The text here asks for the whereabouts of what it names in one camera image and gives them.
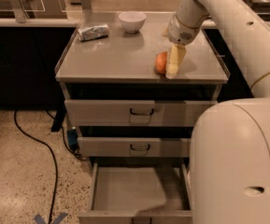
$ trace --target closed drawer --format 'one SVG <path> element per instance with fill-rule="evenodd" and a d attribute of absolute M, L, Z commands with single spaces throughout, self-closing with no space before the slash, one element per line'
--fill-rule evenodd
<path fill-rule="evenodd" d="M 80 153 L 86 157 L 189 157 L 188 138 L 80 137 Z"/>
<path fill-rule="evenodd" d="M 66 100 L 74 126 L 186 126 L 216 102 Z"/>
<path fill-rule="evenodd" d="M 192 224 L 181 159 L 102 158 L 82 224 Z"/>

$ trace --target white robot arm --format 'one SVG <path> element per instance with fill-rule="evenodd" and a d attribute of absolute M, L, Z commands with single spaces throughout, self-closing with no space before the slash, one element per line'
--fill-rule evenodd
<path fill-rule="evenodd" d="M 191 144 L 194 224 L 270 224 L 270 27 L 241 0 L 183 0 L 169 24 L 191 43 L 210 14 L 254 95 L 220 103 Z"/>

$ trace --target bowl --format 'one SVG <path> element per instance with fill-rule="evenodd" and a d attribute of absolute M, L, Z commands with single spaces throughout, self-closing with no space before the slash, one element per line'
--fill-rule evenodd
<path fill-rule="evenodd" d="M 126 33 L 137 33 L 144 25 L 146 15 L 138 11 L 126 11 L 119 15 L 121 26 L 125 29 Z"/>

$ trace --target concrete floor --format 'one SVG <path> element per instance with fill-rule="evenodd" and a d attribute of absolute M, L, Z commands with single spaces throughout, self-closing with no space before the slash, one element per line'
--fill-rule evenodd
<path fill-rule="evenodd" d="M 93 10 L 173 11 L 179 2 L 92 0 L 92 7 Z M 19 111 L 17 121 L 27 133 L 49 144 L 55 153 L 59 179 L 53 217 L 67 213 L 61 223 L 78 223 L 78 212 L 86 211 L 90 191 L 87 162 L 67 152 L 62 133 L 50 131 L 53 120 L 45 111 Z M 0 110 L 0 224 L 36 223 L 36 215 L 48 223 L 54 180 L 49 150 L 18 130 L 14 111 Z"/>

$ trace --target black cable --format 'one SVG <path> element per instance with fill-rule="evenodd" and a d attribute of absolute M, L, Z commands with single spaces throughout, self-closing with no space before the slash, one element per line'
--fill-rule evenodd
<path fill-rule="evenodd" d="M 52 194 L 52 201 L 51 201 L 51 205 L 50 205 L 50 216 L 49 216 L 49 224 L 51 223 L 52 221 L 52 211 L 53 211 L 53 207 L 54 207 L 54 202 L 55 202 L 55 198 L 56 198 L 56 193 L 57 193 L 57 187 L 58 187 L 58 177 L 59 177 L 59 171 L 58 171 L 58 163 L 57 163 L 57 160 L 56 160 L 56 157 L 51 149 L 51 147 L 45 143 L 44 141 L 41 141 L 35 137 L 33 137 L 32 135 L 30 135 L 29 133 L 25 132 L 18 124 L 17 122 L 17 110 L 15 110 L 14 112 L 14 122 L 15 122 L 15 125 L 17 126 L 17 128 L 26 136 L 28 136 L 29 138 L 37 141 L 38 143 L 46 146 L 49 151 L 50 151 L 50 154 L 53 158 L 53 162 L 54 162 L 54 169 L 55 169 L 55 182 L 54 182 L 54 189 L 53 189 L 53 194 Z"/>
<path fill-rule="evenodd" d="M 55 119 L 55 117 L 48 111 L 46 110 L 47 114 L 52 118 Z M 63 125 L 61 125 L 61 130 L 62 130 L 62 135 L 63 135 L 63 143 L 65 148 L 67 149 L 68 152 L 70 152 L 72 155 L 74 155 L 78 160 L 80 161 L 86 161 L 85 158 L 82 158 L 81 154 L 78 154 L 76 152 L 74 152 L 73 150 L 70 149 L 69 145 L 67 144 L 66 140 L 65 140 L 65 134 L 64 134 L 64 127 Z"/>

